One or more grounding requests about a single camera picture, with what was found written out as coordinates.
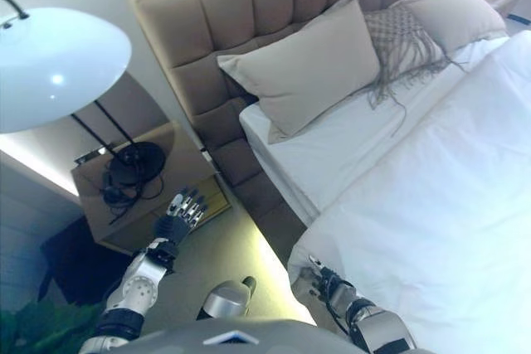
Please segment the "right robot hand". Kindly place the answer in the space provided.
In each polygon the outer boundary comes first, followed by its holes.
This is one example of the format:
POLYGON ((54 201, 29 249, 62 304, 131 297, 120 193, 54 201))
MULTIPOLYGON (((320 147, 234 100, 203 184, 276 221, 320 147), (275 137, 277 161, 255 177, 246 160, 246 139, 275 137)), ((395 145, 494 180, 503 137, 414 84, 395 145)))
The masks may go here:
POLYGON ((309 255, 308 259, 315 280, 314 286, 320 293, 325 295, 333 294, 342 283, 343 279, 313 255, 309 255))

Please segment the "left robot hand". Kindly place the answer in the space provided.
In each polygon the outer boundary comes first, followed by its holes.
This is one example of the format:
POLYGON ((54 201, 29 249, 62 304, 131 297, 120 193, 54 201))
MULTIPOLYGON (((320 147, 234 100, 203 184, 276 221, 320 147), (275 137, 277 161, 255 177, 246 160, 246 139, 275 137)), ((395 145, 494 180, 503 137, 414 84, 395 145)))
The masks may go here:
POLYGON ((154 237, 165 239, 175 246, 194 230, 207 211, 204 196, 197 188, 181 190, 169 203, 162 217, 154 225, 154 237))

